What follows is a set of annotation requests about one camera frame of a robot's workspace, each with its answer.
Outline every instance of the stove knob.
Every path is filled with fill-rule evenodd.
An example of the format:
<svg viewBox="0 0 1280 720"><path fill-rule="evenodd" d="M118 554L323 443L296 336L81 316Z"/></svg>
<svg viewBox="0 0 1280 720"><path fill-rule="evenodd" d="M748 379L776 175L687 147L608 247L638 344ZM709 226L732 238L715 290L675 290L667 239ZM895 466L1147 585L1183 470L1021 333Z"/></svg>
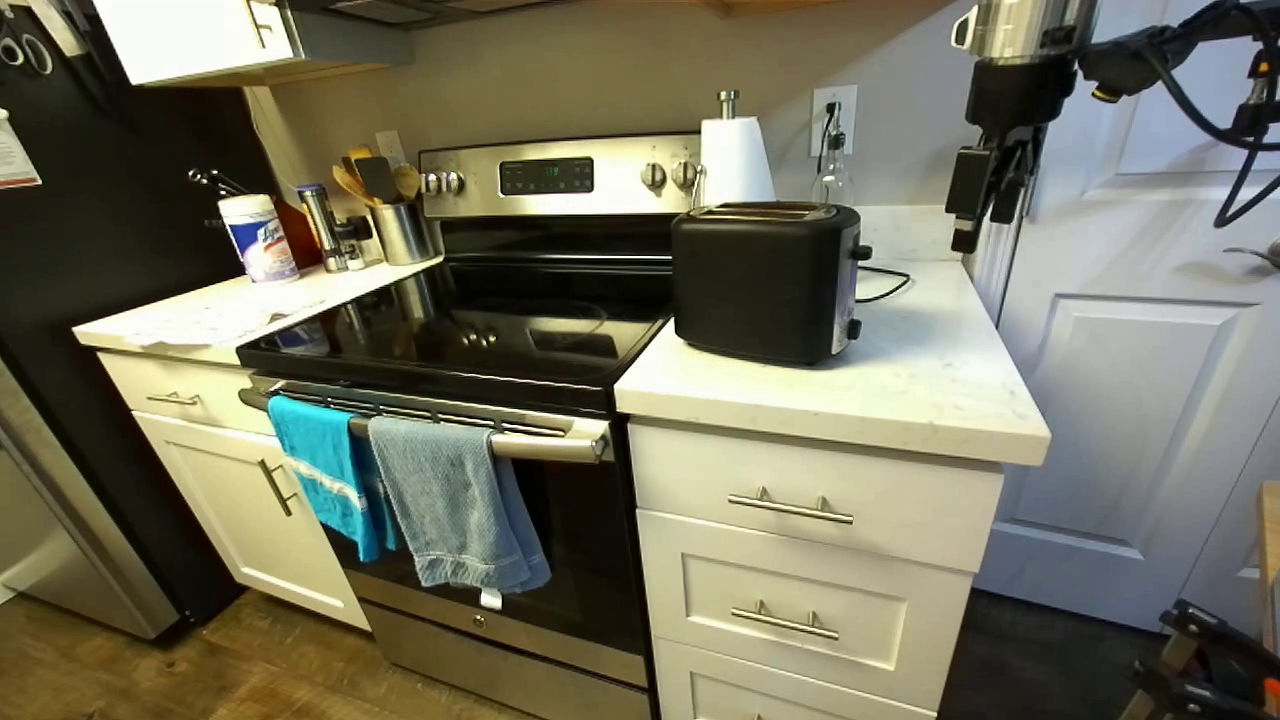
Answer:
<svg viewBox="0 0 1280 720"><path fill-rule="evenodd" d="M690 185L694 185L694 164L690 160L675 164L675 190L690 194Z"/></svg>
<svg viewBox="0 0 1280 720"><path fill-rule="evenodd" d="M667 170L642 164L638 185L653 190L653 194L659 194L659 190L667 185Z"/></svg>
<svg viewBox="0 0 1280 720"><path fill-rule="evenodd" d="M425 172L425 198L441 198L441 172Z"/></svg>
<svg viewBox="0 0 1280 720"><path fill-rule="evenodd" d="M466 175L465 172L444 172L444 194L449 198L459 198L466 190Z"/></svg>

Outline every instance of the paper towel roll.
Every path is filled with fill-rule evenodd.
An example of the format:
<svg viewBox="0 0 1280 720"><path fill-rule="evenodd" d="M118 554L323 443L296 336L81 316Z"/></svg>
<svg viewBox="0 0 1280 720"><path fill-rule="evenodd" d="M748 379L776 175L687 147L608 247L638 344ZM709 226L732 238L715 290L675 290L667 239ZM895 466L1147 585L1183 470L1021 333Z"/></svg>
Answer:
<svg viewBox="0 0 1280 720"><path fill-rule="evenodd" d="M757 116L704 120L699 164L699 205L776 202Z"/></svg>

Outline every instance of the white countertop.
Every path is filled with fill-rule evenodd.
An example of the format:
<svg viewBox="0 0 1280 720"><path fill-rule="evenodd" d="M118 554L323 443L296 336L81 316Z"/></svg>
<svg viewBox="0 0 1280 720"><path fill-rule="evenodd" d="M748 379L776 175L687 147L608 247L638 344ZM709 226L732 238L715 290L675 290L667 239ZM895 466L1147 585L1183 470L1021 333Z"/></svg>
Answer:
<svg viewBox="0 0 1280 720"><path fill-rule="evenodd" d="M821 370L687 347L667 326L614 386L625 416L1039 466L1046 426L956 262L906 264L905 293L858 303L858 341Z"/></svg>
<svg viewBox="0 0 1280 720"><path fill-rule="evenodd" d="M304 316L397 286L425 264L368 264L361 274L307 268L298 280L251 286L248 278L192 290L156 303L76 326L76 341L108 351L240 364L235 347Z"/></svg>

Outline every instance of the oven window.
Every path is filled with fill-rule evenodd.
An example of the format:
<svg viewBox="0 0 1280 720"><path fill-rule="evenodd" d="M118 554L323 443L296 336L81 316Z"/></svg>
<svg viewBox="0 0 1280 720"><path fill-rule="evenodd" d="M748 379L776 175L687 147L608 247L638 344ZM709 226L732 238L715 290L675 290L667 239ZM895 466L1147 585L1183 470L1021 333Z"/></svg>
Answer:
<svg viewBox="0 0 1280 720"><path fill-rule="evenodd" d="M636 503L614 466L516 466L516 479L552 566L552 585L502 597L502 618L642 653L642 597L636 554ZM413 555L361 566L368 576L415 589ZM454 605L480 605L474 589L425 589Z"/></svg>

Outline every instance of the white door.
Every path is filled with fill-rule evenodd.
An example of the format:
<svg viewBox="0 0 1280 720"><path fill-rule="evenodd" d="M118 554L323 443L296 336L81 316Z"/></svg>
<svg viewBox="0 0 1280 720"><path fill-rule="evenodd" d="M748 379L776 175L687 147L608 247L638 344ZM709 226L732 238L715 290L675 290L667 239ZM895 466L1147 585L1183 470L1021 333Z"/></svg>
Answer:
<svg viewBox="0 0 1280 720"><path fill-rule="evenodd" d="M1096 42L1190 9L1100 3ZM1249 42L1201 43L1178 67L1218 124L1249 96L1249 55ZM1007 479L978 589L1134 628L1189 597L1257 628L1257 483L1280 475L1280 274L1229 247L1280 239L1280 198L1214 233L1241 156L1164 88L1121 107L1074 88L1046 127L1032 222L1021 239L987 233L975 256L1050 430L1044 470Z"/></svg>
<svg viewBox="0 0 1280 720"><path fill-rule="evenodd" d="M137 416L242 589L368 628L272 438Z"/></svg>

